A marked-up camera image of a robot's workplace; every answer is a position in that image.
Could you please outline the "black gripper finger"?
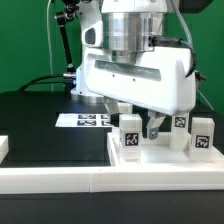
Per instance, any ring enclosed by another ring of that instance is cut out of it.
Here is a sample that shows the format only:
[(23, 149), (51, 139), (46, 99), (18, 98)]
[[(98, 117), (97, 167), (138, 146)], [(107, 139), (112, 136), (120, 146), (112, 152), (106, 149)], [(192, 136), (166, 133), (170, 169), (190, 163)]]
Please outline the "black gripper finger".
[(165, 115), (155, 111), (148, 112), (147, 137), (154, 140), (158, 137), (159, 127), (165, 119)]
[(105, 108), (106, 108), (107, 113), (109, 114), (110, 123), (113, 126), (118, 127), (119, 126), (119, 115), (120, 115), (118, 102), (113, 99), (106, 99), (105, 100)]

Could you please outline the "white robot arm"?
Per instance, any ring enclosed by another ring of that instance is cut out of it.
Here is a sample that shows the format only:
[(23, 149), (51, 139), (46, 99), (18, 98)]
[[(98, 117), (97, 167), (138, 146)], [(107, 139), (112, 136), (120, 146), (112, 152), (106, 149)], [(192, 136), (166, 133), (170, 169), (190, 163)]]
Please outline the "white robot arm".
[(148, 112), (145, 136), (155, 139), (164, 118), (190, 112), (205, 78), (196, 70), (192, 38), (163, 34), (164, 15), (182, 26), (179, 0), (80, 0), (82, 62), (72, 93), (103, 102), (114, 125), (120, 101)]

